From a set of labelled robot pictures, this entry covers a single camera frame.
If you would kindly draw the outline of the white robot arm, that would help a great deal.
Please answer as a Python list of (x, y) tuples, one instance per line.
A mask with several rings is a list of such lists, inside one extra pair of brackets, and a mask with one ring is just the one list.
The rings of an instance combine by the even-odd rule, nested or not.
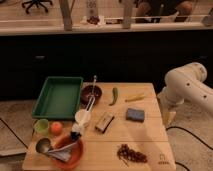
[(213, 88), (204, 84), (207, 69), (198, 62), (168, 71), (164, 77), (165, 87), (157, 95), (163, 124), (169, 125), (176, 115), (175, 108), (185, 100), (197, 104), (213, 115)]

